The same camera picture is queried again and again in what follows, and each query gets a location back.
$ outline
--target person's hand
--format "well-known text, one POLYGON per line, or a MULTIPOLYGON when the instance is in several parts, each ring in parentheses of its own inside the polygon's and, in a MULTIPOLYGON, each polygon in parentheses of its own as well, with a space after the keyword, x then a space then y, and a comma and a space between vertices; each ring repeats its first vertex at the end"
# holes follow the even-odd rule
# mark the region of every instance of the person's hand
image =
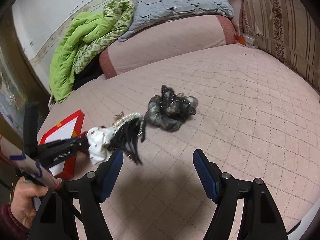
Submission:
POLYGON ((32 197, 43 197, 47 191, 47 187, 25 183, 24 177, 18 180, 11 203, 11 212, 16 220, 26 228, 31 228, 37 213, 33 206, 32 197))

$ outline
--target sofa cushion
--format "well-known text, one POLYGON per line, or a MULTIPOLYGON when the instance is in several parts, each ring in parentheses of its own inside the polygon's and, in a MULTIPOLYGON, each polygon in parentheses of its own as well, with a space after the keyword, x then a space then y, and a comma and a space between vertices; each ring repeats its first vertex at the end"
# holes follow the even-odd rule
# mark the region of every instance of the sofa cushion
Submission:
POLYGON ((320 32, 299 0, 244 0, 243 27, 320 91, 320 32))
MULTIPOLYGON (((320 197, 319 98, 305 80, 262 50, 232 44, 108 80, 102 76, 55 104, 39 138, 78 109, 85 114, 82 131, 111 125, 121 111, 144 113, 162 84, 196 96, 197 114, 175 133, 148 126, 147 139, 139 144, 142 166, 124 158, 111 197, 101 205, 113 238, 203 239, 215 205, 193 167, 197 148, 235 178, 263 178, 287 230, 297 224, 320 197)), ((77 156, 77 178, 96 168, 77 156)), ((239 205, 231 239, 241 214, 239 205)))
POLYGON ((203 15, 162 23, 126 42, 116 41, 99 58, 107 78, 188 52, 233 44, 235 29, 219 15, 203 15))

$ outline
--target metal screw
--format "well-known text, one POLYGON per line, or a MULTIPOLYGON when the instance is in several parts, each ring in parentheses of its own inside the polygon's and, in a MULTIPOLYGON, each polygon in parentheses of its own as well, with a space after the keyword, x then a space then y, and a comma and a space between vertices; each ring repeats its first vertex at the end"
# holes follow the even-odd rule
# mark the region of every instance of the metal screw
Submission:
POLYGON ((256 178, 254 181, 259 185, 263 184, 263 180, 260 178, 256 178))
POLYGON ((95 175, 96 175, 96 173, 95 173, 94 171, 89 171, 89 172, 87 173, 87 178, 91 179, 91 178, 93 178, 95 175))
POLYGON ((230 179, 231 175, 230 175, 230 173, 224 172, 224 173, 222 173, 222 177, 225 179, 230 179))

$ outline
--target orange tag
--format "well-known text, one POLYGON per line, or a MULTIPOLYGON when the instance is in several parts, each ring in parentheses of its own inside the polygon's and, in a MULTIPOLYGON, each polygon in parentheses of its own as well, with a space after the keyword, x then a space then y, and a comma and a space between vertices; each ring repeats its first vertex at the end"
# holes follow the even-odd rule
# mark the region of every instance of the orange tag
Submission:
POLYGON ((78 137, 77 133, 76 133, 74 130, 72 131, 71 138, 72 138, 72 137, 78 137))
POLYGON ((235 40, 245 46, 245 37, 235 34, 235 40))

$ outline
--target red sleeve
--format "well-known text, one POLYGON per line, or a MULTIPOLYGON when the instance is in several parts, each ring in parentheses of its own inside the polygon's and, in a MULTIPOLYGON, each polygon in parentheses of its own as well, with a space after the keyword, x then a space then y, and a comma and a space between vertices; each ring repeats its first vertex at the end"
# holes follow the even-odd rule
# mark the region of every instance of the red sleeve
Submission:
POLYGON ((27 240, 29 229, 18 222, 12 215, 10 205, 0 206, 1 240, 27 240))

